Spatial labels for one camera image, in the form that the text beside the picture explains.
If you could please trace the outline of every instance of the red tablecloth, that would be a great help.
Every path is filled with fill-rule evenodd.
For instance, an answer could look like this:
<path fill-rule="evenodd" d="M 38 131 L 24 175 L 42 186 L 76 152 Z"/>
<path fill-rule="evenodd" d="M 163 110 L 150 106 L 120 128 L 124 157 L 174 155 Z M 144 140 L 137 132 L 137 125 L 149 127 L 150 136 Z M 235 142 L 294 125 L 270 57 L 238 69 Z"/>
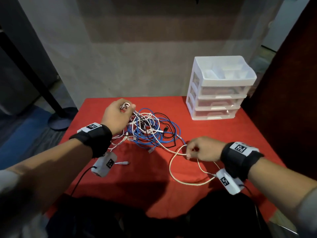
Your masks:
<path fill-rule="evenodd" d="M 100 122 L 105 108 L 118 98 L 89 98 L 81 106 L 78 114 L 65 133 L 61 143 L 67 141 L 76 131 L 93 122 Z M 199 136 L 210 136 L 224 142 L 242 141 L 260 149 L 271 161 L 283 165 L 282 161 L 261 135 L 242 108 L 234 119 L 193 121 L 185 104 L 185 97 L 138 97 L 126 98 L 136 104 L 136 109 L 150 108 L 153 112 L 166 114 L 181 129 L 185 141 Z M 182 145 L 177 141 L 176 151 Z M 168 165 L 172 154 L 162 148 L 155 148 L 149 154 L 145 149 L 130 141 L 114 149 L 118 161 L 129 161 L 129 165 L 114 165 L 109 174 L 98 177 L 87 172 L 79 183 L 74 196 L 92 196 L 115 201 L 133 207 L 142 208 L 149 217 L 173 218 L 185 214 L 208 192 L 223 188 L 218 179 L 207 185 L 183 185 L 169 174 Z M 85 168 L 95 163 L 93 159 Z M 202 162 L 208 172 L 216 173 L 217 167 L 212 162 Z M 66 193 L 70 194 L 83 171 L 70 185 Z M 206 181 L 195 160 L 188 161 L 183 156 L 175 157 L 172 172 L 176 178 L 185 182 Z M 246 186 L 254 195 L 265 220 L 268 220 L 276 208 L 249 181 Z"/>

